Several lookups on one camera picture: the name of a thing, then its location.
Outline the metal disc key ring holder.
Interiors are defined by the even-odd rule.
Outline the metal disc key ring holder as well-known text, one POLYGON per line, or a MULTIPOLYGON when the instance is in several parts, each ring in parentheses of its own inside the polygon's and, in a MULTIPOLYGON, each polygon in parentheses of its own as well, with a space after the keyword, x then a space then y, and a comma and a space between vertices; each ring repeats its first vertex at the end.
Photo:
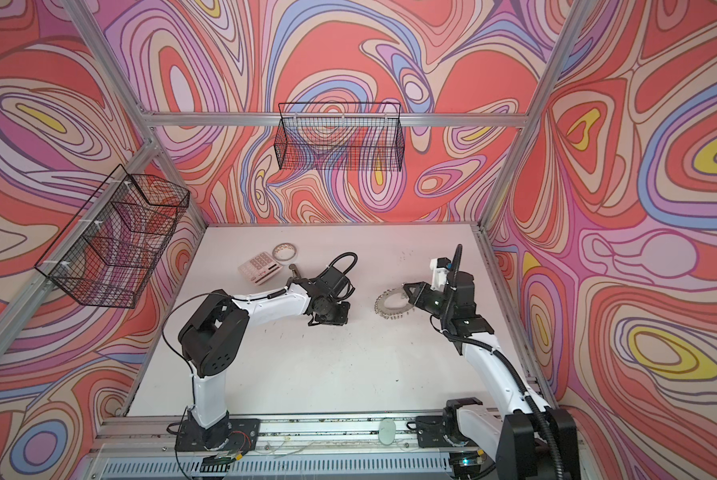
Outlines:
POLYGON ((398 319, 412 310, 402 287, 385 290, 374 302, 374 313, 383 319, 398 319))

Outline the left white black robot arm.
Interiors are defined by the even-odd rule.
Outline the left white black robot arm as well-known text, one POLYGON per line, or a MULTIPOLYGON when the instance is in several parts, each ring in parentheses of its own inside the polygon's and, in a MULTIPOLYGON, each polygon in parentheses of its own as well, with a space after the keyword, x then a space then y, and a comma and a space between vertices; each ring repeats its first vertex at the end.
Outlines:
POLYGON ((288 317, 308 318, 308 326, 344 326, 348 298, 356 288, 348 273, 358 254, 344 252, 318 276, 296 277, 286 286, 252 296, 214 290, 178 333, 180 356, 192 370, 192 399, 176 433, 176 452, 235 451, 256 448, 258 420, 237 424, 226 407, 226 369, 236 360, 246 330, 288 317))

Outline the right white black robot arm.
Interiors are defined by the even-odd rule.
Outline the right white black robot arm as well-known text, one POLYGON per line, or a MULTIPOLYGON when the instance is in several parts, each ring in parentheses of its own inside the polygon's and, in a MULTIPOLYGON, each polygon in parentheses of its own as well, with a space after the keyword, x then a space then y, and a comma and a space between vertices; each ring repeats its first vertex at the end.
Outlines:
POLYGON ((493 327, 477 311, 473 276, 461 269, 462 249, 432 260, 431 282, 406 283, 409 304, 429 315, 443 336, 474 369, 497 411, 475 398, 454 399, 441 414, 444 440, 474 445, 484 462, 461 458, 456 479, 578 479, 577 426, 564 409, 552 407, 529 386, 503 352, 493 327))

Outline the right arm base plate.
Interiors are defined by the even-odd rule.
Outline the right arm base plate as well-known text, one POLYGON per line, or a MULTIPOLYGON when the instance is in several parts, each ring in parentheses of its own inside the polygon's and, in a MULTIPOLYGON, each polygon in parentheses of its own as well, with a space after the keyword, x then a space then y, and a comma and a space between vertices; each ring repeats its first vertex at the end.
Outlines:
POLYGON ((443 415, 416 416, 406 426, 421 448, 476 448, 476 443, 449 425, 443 415))

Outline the white oval puck on rail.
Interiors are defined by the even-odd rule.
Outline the white oval puck on rail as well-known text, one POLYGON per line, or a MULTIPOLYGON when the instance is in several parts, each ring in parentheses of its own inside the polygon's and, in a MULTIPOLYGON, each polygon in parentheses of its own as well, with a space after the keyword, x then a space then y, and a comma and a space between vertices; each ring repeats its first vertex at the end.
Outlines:
POLYGON ((383 418, 378 425, 377 438, 383 446, 390 446, 395 443, 396 425, 390 418, 383 418))

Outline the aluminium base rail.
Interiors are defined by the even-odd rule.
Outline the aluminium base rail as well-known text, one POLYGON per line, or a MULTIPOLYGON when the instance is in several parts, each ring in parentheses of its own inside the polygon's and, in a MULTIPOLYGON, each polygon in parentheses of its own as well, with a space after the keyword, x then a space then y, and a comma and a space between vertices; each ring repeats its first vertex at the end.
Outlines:
POLYGON ((406 423, 428 411, 250 414, 262 422, 246 453, 176 452, 182 416, 116 417, 104 421, 80 479, 456 479, 461 458, 484 462, 476 448, 421 448, 406 423), (395 443, 377 430, 395 421, 395 443))

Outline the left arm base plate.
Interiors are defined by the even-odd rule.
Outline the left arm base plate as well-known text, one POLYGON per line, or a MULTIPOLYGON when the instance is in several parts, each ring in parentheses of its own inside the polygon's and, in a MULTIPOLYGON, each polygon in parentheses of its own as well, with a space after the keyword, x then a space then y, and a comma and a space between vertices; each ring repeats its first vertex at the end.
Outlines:
POLYGON ((180 423, 176 435, 176 451, 182 452, 242 452, 256 449, 262 422, 258 418, 224 418, 216 425, 203 428, 188 416, 180 423))

